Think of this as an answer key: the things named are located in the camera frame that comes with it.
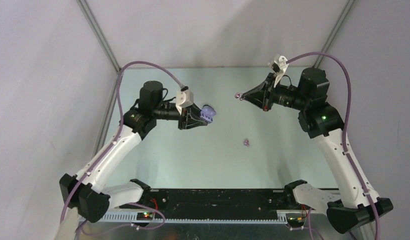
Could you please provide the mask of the purple earbud charging case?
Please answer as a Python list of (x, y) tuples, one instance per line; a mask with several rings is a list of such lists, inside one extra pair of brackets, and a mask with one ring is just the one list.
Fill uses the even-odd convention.
[(217, 112), (210, 105), (205, 104), (200, 111), (200, 117), (206, 121), (208, 124), (211, 124), (214, 121), (214, 117), (217, 115)]

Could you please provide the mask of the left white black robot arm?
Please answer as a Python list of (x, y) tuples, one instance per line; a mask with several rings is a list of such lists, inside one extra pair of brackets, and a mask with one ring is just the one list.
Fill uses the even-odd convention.
[(178, 129), (207, 126), (216, 112), (193, 102), (187, 88), (178, 91), (175, 102), (164, 99), (165, 88), (159, 81), (144, 83), (135, 104), (122, 116), (117, 131), (93, 159), (75, 175), (65, 174), (59, 181), (63, 200), (90, 223), (98, 222), (108, 210), (134, 203), (146, 208), (151, 194), (139, 181), (106, 187), (108, 178), (126, 155), (138, 146), (157, 125), (158, 120), (177, 121)]

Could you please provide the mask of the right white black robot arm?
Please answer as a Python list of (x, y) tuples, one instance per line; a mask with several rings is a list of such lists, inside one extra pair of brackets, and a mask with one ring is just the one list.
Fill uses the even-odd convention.
[(341, 234), (390, 212), (391, 200), (375, 191), (349, 140), (343, 138), (345, 124), (339, 112), (327, 102), (330, 83), (325, 71), (313, 67), (304, 69), (297, 86), (283, 85), (276, 79), (275, 73), (269, 73), (261, 84), (237, 93), (236, 98), (265, 112), (275, 104), (297, 110), (301, 129), (317, 143), (339, 189), (339, 194), (334, 195), (297, 180), (285, 186), (284, 204), (290, 209), (305, 205), (326, 215), (331, 226)]

